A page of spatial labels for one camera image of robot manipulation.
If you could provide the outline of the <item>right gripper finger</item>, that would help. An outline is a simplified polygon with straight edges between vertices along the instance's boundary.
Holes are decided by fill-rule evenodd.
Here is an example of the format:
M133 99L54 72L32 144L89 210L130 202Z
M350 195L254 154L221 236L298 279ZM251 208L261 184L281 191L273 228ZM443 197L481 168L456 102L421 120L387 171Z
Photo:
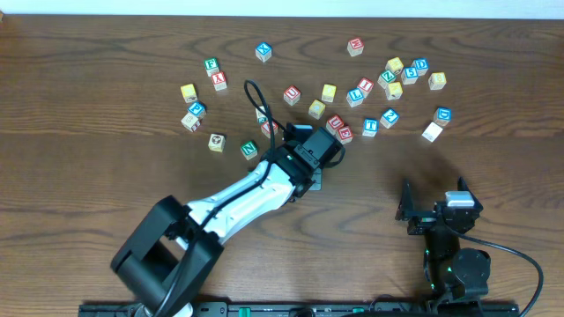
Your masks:
M458 204L460 207L473 208L476 210L483 210L484 207L478 198L470 191L467 182L463 177L459 177L457 181L457 189L464 192L461 202Z
M402 193L400 197L400 202L397 207L396 220L410 220L417 216L417 211L414 207L414 202L412 199L412 191L410 182L404 179L402 182Z

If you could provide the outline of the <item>blue T block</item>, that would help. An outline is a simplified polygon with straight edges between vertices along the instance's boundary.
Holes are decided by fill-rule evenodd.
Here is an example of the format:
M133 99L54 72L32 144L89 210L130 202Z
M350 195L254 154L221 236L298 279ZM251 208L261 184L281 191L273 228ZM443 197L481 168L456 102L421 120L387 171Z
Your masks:
M378 132L378 128L379 122L376 119L367 118L363 123L362 135L374 137Z

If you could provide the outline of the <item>red U block lower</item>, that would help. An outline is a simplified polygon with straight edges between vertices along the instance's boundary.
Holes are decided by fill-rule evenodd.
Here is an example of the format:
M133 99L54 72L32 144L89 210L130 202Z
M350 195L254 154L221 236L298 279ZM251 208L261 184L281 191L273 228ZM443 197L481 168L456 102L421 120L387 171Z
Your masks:
M338 115L335 114L332 117L330 117L327 122L326 122L326 129L332 134L332 135L336 135L337 132L343 128L345 126L344 121L342 120L342 118Z

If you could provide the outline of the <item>red A block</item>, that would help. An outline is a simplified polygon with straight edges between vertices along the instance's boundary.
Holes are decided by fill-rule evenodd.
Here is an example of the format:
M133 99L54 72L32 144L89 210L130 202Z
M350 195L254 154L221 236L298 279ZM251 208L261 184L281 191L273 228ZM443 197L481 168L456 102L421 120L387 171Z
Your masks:
M278 134L278 125L276 122L269 123L269 121L267 121L261 125L261 131L265 136L271 138L272 135Z

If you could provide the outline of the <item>plain wood block right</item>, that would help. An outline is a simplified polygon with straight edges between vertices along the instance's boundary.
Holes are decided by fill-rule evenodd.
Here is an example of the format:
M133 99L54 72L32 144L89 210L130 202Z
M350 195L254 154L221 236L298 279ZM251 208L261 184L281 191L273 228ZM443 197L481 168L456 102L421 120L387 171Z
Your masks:
M433 143L442 132L442 126L435 122L430 122L427 128L423 131L422 136L430 143Z

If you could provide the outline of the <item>blue L block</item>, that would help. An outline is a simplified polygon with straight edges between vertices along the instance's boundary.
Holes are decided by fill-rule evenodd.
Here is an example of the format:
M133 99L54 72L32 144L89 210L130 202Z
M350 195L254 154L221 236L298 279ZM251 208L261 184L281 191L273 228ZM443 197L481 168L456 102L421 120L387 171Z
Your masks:
M346 101L350 107L357 107L363 103L364 95L360 88L355 88L346 94Z

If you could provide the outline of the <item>red U block upper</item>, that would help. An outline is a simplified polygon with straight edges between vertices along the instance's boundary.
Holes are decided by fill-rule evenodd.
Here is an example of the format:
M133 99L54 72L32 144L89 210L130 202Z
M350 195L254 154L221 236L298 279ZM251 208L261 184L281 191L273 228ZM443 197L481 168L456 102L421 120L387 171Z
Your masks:
M294 106L301 98L301 91L290 85L283 93L283 99L289 106Z

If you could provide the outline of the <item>wood block green side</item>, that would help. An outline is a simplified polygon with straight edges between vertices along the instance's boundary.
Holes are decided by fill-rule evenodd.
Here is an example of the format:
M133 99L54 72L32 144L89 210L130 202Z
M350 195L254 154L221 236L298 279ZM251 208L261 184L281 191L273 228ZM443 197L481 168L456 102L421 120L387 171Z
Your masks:
M259 125L264 124L268 121L268 117L266 116L266 110L264 106L259 106L256 110L256 120Z

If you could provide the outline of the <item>blue d block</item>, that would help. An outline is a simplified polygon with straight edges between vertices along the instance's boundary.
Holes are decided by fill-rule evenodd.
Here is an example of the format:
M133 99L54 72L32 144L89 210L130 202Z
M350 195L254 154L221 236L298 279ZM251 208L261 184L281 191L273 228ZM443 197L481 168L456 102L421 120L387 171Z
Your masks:
M441 127L447 126L452 120L452 112L449 108L438 107L434 113L434 123Z
M412 67L417 71L419 77L423 77L429 70L426 58L418 58L412 62Z

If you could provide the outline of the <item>yellow block below Z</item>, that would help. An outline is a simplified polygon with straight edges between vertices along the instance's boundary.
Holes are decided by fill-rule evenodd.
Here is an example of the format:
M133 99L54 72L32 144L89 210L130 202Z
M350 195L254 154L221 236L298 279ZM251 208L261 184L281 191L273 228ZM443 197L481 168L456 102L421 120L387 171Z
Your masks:
M399 82L389 83L385 88L387 100L398 100L403 94L402 85Z

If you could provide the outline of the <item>wood picture block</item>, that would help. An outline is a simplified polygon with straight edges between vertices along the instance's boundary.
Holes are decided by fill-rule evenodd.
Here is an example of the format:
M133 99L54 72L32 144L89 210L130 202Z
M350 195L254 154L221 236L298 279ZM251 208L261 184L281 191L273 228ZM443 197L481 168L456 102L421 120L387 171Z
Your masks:
M226 137L220 134L211 134L208 142L208 148L211 151L222 152L225 149Z

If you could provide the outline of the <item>yellow 8 block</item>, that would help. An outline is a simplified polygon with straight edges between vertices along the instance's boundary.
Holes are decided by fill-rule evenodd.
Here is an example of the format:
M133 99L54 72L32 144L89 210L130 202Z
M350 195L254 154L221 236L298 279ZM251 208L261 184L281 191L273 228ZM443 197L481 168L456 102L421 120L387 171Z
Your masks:
M447 84L444 72L434 72L428 79L429 89L431 91L441 90Z

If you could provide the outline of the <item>blue 5 block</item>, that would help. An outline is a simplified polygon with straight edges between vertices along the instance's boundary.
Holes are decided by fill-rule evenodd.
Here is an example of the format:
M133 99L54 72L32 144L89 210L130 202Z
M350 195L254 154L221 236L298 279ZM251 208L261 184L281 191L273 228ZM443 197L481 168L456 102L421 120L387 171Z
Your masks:
M403 85L413 85L417 82L419 74L415 67L405 67L401 72L401 81Z

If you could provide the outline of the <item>red Y block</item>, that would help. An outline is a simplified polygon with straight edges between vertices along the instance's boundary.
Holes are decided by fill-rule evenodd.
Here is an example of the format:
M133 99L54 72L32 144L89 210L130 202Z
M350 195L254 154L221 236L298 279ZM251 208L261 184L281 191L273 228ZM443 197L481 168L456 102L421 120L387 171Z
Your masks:
M226 75L223 71L211 75L211 80L216 91L227 88Z

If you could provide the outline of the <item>plain wood red-sided block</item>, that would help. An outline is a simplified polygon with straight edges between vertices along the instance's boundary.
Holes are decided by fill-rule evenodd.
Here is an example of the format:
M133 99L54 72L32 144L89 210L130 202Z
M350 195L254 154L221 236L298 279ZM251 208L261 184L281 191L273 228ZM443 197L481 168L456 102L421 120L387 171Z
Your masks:
M200 126L200 120L192 113L186 113L181 119L182 126L190 132L195 132Z

